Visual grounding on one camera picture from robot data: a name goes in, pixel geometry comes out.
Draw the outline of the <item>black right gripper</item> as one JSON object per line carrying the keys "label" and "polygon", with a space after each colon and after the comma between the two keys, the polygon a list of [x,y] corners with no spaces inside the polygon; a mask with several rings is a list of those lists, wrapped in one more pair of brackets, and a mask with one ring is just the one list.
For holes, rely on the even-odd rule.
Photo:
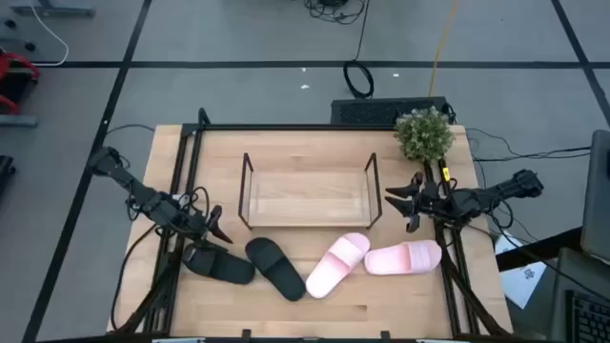
{"label": "black right gripper", "polygon": [[422,213],[435,219],[449,220],[449,214],[443,209],[443,201],[438,196],[436,184],[424,184],[423,178],[424,174],[417,171],[412,177],[410,185],[385,189],[387,193],[399,198],[411,197],[410,200],[402,200],[385,196],[385,200],[403,217],[409,217],[409,222],[406,225],[406,232],[408,233],[419,229]]}

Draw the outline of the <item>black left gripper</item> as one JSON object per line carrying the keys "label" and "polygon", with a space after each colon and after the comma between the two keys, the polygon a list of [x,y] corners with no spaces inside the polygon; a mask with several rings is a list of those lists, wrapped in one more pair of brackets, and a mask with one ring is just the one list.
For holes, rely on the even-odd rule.
{"label": "black left gripper", "polygon": [[214,205],[209,213],[208,219],[200,210],[194,210],[192,207],[186,206],[183,209],[183,233],[191,240],[205,240],[210,232],[216,238],[233,244],[233,240],[224,233],[218,224],[218,220],[222,215],[222,207]]}

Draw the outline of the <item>black rubber slide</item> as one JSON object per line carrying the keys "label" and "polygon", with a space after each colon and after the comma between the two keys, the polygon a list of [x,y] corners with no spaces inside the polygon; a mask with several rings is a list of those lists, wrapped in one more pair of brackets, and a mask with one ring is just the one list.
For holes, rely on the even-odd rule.
{"label": "black rubber slide", "polygon": [[254,265],[251,262],[208,241],[187,245],[182,262],[195,274],[232,284],[246,285],[254,279]]}
{"label": "black rubber slide", "polygon": [[296,268],[271,239],[257,237],[247,243],[245,252],[258,271],[292,302],[300,300],[305,292],[305,283]]}

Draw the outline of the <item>pink rubber slide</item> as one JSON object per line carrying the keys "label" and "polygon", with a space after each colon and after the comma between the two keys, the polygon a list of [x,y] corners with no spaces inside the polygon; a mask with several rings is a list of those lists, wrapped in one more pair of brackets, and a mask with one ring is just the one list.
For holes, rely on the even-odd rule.
{"label": "pink rubber slide", "polygon": [[420,274],[431,272],[441,257],[442,249],[433,240],[407,241],[369,251],[364,265],[374,275]]}
{"label": "pink rubber slide", "polygon": [[316,299],[327,296],[362,261],[370,247],[370,240],[362,233],[341,235],[308,276],[308,294]]}

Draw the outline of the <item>green potted plant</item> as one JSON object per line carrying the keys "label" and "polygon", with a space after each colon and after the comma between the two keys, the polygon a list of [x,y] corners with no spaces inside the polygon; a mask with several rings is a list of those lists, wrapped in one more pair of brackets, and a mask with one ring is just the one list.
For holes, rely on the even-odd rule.
{"label": "green potted plant", "polygon": [[448,119],[435,106],[400,115],[395,122],[394,138],[404,157],[418,162],[443,158],[455,140]]}

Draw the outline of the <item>black keyboard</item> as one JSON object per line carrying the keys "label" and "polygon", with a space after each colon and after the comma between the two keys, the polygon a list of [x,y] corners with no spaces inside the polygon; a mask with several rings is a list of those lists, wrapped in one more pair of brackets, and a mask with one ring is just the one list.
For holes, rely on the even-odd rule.
{"label": "black keyboard", "polygon": [[565,292],[566,343],[610,343],[610,303],[590,294]]}
{"label": "black keyboard", "polygon": [[444,113],[453,111],[443,96],[334,100],[331,104],[331,123],[393,126],[402,114],[431,107]]}

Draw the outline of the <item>white paper sheet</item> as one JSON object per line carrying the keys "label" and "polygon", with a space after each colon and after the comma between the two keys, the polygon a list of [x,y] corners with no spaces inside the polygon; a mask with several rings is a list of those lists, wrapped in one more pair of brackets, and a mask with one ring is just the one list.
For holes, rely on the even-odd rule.
{"label": "white paper sheet", "polygon": [[[497,240],[495,253],[500,255],[503,252],[509,252],[521,246],[522,243],[508,232]],[[546,265],[544,263],[536,262],[524,267],[501,272],[501,282],[505,296],[523,310],[527,306],[545,270]]]}

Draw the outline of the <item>dark grey desk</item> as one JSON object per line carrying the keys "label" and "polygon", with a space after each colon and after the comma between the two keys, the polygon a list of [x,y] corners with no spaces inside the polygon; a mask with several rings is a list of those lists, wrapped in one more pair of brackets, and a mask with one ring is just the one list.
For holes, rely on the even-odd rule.
{"label": "dark grey desk", "polygon": [[497,255],[501,272],[536,262],[546,265],[523,310],[510,300],[510,314],[520,328],[564,342],[566,291],[598,293],[610,300],[610,263],[586,252],[581,235],[582,227]]}

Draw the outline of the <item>grey monitor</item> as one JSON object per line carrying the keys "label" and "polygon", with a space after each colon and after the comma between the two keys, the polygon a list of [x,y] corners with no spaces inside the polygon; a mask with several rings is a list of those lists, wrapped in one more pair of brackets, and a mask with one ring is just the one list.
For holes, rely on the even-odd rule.
{"label": "grey monitor", "polygon": [[610,131],[592,135],[580,244],[610,263]]}

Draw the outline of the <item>grey metal base bar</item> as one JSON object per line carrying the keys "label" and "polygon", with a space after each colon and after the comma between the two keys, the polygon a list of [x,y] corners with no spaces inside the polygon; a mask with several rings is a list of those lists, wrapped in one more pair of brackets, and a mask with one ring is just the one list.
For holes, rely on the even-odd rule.
{"label": "grey metal base bar", "polygon": [[35,128],[38,120],[34,116],[0,114],[0,126]]}

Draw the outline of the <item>red cart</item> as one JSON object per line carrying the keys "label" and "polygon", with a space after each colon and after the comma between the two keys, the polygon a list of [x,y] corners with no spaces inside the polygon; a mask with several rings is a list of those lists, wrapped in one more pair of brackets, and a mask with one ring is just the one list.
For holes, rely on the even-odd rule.
{"label": "red cart", "polygon": [[0,114],[18,115],[20,102],[38,83],[39,69],[27,58],[0,51]]}

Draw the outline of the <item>grey desk foot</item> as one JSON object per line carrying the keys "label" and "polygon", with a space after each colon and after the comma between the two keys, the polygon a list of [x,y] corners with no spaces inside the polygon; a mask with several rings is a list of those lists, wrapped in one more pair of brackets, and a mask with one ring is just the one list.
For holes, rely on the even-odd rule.
{"label": "grey desk foot", "polygon": [[95,16],[94,7],[82,0],[11,0],[10,8],[19,15]]}

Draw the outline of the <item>wooden shelf black metal frame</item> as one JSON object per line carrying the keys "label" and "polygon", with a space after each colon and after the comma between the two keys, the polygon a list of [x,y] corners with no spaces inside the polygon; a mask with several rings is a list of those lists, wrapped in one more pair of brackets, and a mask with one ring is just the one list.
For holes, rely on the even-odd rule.
{"label": "wooden shelf black metal frame", "polygon": [[382,216],[377,156],[363,167],[257,170],[243,154],[238,217],[249,229],[371,229]]}

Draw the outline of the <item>black aluminium rig frame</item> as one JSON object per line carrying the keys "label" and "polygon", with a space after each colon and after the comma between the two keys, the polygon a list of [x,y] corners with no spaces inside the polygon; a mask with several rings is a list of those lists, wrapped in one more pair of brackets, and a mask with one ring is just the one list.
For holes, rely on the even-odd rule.
{"label": "black aluminium rig frame", "polygon": [[[157,126],[152,139],[143,183],[160,191],[169,191],[180,134],[183,125]],[[465,129],[451,128],[457,142],[450,149],[447,162],[459,186],[478,185],[469,151]],[[321,124],[211,124],[203,132],[194,185],[203,186],[213,204],[223,207],[220,228],[234,241],[229,250],[245,257],[245,244],[253,237],[267,236],[276,242],[295,264],[298,272],[311,272],[322,254],[345,229],[246,229],[237,216],[243,153],[259,161],[279,158],[286,152],[290,166],[312,156],[313,167],[331,166],[331,162],[356,162],[363,168],[371,152],[377,154],[380,186],[404,185],[416,172],[416,165],[399,156],[398,145],[390,130],[380,127],[331,127]],[[383,215],[368,231],[374,248],[394,245],[406,240],[434,238],[431,219],[423,218],[415,233],[405,232],[405,220],[385,200]],[[461,232],[470,285],[486,311],[506,331],[513,325],[501,287],[500,274],[492,241],[487,233],[467,228]],[[117,317],[126,319],[141,303],[157,270],[160,248],[165,248],[152,233],[138,244],[124,273]],[[169,324],[160,330],[171,336],[239,338],[243,330],[251,338],[341,338],[355,342],[357,338],[381,337],[388,332],[392,338],[451,338],[452,321],[462,333],[470,331],[467,304],[453,283],[456,308],[451,312],[445,295],[442,272],[419,276],[372,276],[364,267],[347,276],[335,291],[315,300],[309,295],[291,302],[258,272],[247,286],[195,275],[181,267],[174,296],[169,296]]]}

